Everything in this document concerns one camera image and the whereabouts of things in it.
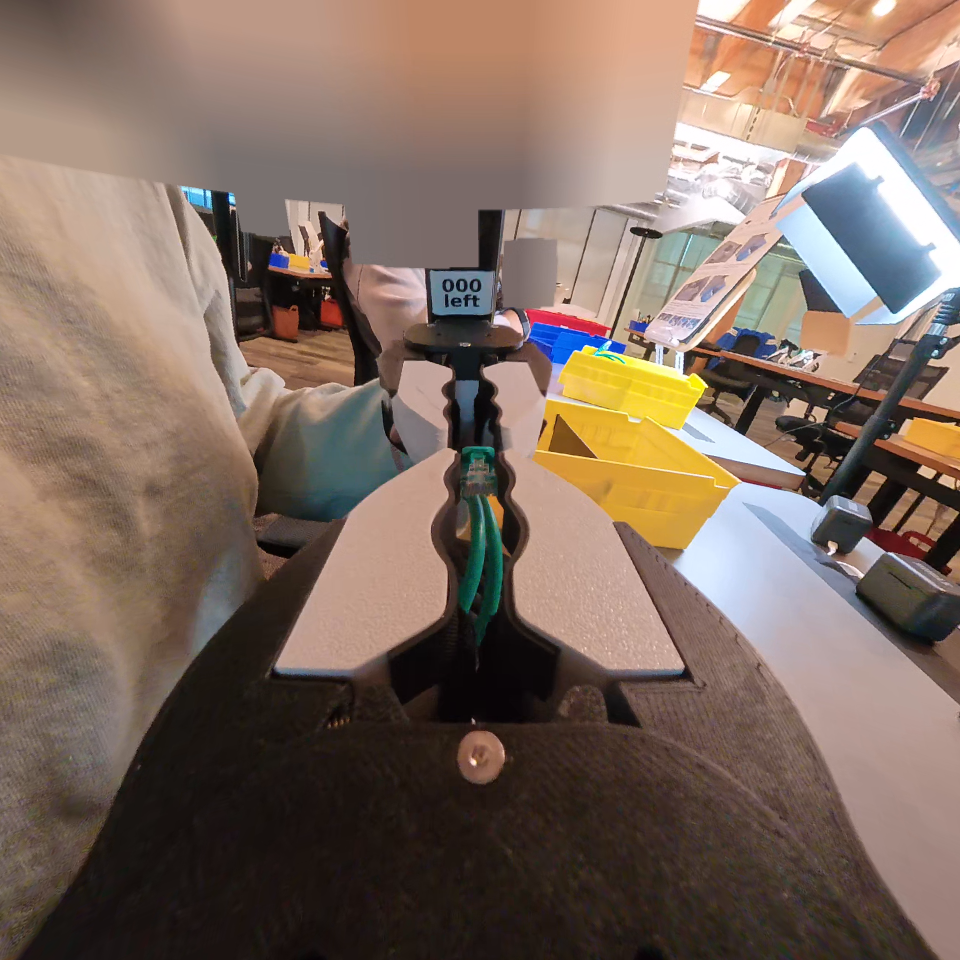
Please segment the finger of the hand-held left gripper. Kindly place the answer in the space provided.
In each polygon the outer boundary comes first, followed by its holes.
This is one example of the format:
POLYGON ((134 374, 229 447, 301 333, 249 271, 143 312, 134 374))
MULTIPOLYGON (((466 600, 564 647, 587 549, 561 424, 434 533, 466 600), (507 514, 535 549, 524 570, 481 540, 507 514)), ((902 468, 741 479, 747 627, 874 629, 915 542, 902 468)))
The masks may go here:
POLYGON ((404 360, 392 398, 393 424, 414 465, 451 447, 453 370, 427 360, 404 360))
POLYGON ((546 396, 525 362, 493 366, 493 404, 500 449, 534 455, 544 423, 546 396))

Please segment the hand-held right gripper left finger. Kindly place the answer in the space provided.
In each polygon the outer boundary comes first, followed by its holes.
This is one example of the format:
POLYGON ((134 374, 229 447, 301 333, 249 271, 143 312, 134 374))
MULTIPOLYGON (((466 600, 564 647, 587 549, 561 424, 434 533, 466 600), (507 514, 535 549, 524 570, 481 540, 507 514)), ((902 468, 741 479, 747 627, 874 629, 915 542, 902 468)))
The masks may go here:
POLYGON ((443 449, 366 497, 346 518, 287 636, 278 677, 389 680, 390 661, 450 617, 450 559, 435 523, 452 504, 443 449))

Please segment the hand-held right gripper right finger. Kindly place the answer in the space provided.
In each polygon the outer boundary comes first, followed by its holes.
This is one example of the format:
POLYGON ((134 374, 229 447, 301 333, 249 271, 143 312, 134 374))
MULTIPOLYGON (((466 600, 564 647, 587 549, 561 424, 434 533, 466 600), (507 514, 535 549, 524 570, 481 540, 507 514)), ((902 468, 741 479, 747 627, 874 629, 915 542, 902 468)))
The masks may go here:
POLYGON ((563 669, 681 676, 684 661, 608 514, 532 459, 507 451, 505 461, 526 523, 511 573, 520 623, 558 647, 563 669))

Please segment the yellow storage bin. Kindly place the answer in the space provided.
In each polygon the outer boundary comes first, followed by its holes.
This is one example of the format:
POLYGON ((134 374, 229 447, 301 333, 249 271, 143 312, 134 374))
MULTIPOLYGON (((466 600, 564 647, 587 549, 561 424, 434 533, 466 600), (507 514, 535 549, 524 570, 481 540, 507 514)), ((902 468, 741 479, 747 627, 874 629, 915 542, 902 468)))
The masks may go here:
POLYGON ((558 375, 564 397, 681 429, 707 389, 697 374, 584 346, 558 375))
POLYGON ((655 547, 684 550, 739 479, 651 418, 548 399, 534 462, 557 474, 655 547), (596 454, 547 447, 561 415, 596 454))

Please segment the wooden office desk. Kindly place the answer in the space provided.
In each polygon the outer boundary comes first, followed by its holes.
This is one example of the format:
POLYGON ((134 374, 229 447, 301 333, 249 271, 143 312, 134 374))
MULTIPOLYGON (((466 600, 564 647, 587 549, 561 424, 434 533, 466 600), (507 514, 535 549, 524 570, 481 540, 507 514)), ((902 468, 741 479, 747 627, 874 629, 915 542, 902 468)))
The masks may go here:
POLYGON ((762 403, 773 393, 785 396, 789 400, 805 401, 813 409, 822 410, 833 409, 846 400, 877 406, 887 396, 883 390, 869 390, 854 383, 838 381, 817 373, 730 351, 697 346, 691 350, 691 353, 702 359, 718 359, 732 363, 737 367, 733 379, 743 380, 753 385, 753 390, 733 426, 733 429, 742 435, 748 433, 762 403))

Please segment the black bin divider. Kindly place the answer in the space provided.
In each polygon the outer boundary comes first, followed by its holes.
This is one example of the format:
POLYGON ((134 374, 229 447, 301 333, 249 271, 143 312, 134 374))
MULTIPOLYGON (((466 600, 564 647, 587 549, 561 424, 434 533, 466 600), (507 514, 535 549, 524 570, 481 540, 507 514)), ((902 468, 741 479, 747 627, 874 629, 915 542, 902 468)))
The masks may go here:
POLYGON ((551 453, 597 459, 593 450, 582 440, 574 429, 558 414, 554 420, 553 432, 547 450, 551 453))

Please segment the blue storage bin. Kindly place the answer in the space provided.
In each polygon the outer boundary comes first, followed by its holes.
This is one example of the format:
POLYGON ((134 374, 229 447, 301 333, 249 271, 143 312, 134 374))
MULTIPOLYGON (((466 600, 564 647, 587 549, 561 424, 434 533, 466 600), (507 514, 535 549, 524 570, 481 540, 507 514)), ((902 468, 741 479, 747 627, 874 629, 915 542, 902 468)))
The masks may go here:
POLYGON ((610 341, 603 335, 590 334, 585 331, 543 322, 533 322, 531 324, 529 340, 536 344, 551 363, 560 366, 566 365, 571 354, 582 351, 584 347, 590 347, 595 351, 607 347, 610 352, 616 354, 625 352, 623 342, 610 341))

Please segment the red storage bin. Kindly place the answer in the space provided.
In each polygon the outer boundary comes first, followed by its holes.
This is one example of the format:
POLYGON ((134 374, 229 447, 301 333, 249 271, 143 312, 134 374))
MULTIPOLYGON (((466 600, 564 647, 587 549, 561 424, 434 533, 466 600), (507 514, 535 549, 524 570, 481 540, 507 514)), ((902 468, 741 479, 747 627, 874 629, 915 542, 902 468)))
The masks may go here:
POLYGON ((537 324, 545 327, 574 330, 605 340, 609 339, 610 327, 594 318, 581 318, 561 311, 533 308, 527 308, 525 314, 531 328, 537 324))

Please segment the black floor lamp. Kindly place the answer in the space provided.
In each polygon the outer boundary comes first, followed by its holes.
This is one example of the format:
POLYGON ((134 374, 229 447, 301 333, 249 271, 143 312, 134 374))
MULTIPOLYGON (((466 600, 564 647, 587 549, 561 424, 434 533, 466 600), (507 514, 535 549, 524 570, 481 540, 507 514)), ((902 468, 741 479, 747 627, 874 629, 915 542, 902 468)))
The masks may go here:
POLYGON ((629 271, 627 280, 624 283, 623 290, 621 292, 621 297, 620 297, 618 306, 614 313, 613 322, 610 326, 611 333, 613 333, 618 327, 618 323, 623 313, 623 309, 626 304, 627 297, 633 285, 634 277, 641 263, 642 255, 644 252, 644 248, 647 244, 647 241, 650 239, 654 239, 654 240, 661 239, 664 236, 664 234, 662 234, 660 231, 646 225, 632 226, 630 228, 630 234, 638 238, 638 244, 634 252, 632 263, 630 265, 630 271, 629 271))

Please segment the instruction board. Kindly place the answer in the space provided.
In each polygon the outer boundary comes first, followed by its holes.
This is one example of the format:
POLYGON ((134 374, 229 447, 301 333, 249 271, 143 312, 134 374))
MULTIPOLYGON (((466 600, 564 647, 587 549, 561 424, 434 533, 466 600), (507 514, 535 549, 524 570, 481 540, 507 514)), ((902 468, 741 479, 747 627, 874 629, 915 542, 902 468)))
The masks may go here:
POLYGON ((730 231, 648 323, 648 342, 684 353, 706 338, 747 291, 762 258, 781 239, 776 210, 785 198, 780 194, 763 200, 730 231))

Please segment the grey charger box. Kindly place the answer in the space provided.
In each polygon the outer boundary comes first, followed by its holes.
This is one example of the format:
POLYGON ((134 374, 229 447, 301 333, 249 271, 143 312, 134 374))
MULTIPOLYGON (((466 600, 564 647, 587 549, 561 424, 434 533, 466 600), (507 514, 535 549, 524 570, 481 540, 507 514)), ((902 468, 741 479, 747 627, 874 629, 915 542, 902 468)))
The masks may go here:
POLYGON ((856 583, 855 592, 916 639, 942 642, 958 628, 958 584, 919 558, 883 553, 856 583))
POLYGON ((856 500, 834 494, 822 504, 810 529, 810 541, 827 553, 848 555, 873 529, 870 510, 856 500))

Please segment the red basket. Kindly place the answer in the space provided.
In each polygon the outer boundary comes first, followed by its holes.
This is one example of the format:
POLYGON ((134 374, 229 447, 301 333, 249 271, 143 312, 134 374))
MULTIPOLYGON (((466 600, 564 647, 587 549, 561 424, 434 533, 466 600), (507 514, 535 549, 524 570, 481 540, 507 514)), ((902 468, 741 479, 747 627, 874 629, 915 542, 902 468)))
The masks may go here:
POLYGON ((866 534, 867 539, 882 550, 926 562, 930 550, 938 544, 934 537, 919 531, 895 532, 874 527, 866 534))

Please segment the black light stand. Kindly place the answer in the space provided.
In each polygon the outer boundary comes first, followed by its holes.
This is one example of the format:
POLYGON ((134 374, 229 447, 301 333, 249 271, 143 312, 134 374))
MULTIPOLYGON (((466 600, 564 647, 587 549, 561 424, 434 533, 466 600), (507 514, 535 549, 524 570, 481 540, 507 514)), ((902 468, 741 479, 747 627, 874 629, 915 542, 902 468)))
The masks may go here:
POLYGON ((847 451, 845 458, 826 483, 819 499, 821 505, 827 504, 834 496, 843 497, 846 487, 853 481, 875 442, 891 435, 892 417, 922 370, 928 366, 930 360, 942 358, 958 345, 958 337, 949 335, 950 328, 958 323, 959 289, 956 287, 942 295, 929 329, 919 338, 894 378, 892 386, 886 391, 882 401, 861 428, 852 448, 847 451))

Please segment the yellow box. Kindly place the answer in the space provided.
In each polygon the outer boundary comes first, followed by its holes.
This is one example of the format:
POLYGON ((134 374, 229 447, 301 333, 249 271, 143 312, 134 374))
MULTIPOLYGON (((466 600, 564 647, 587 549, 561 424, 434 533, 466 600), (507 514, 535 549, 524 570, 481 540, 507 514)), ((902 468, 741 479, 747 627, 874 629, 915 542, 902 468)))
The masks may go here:
POLYGON ((903 438, 942 458, 959 460, 960 430, 957 424, 915 417, 907 424, 903 438))

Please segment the overhead studio lamp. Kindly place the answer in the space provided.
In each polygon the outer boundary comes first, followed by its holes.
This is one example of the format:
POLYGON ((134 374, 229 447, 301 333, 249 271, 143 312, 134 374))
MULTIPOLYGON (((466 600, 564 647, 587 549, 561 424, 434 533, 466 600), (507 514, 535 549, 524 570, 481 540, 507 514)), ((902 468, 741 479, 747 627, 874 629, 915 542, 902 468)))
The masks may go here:
POLYGON ((958 287, 957 216, 882 122, 859 126, 773 219, 859 326, 900 324, 958 287))

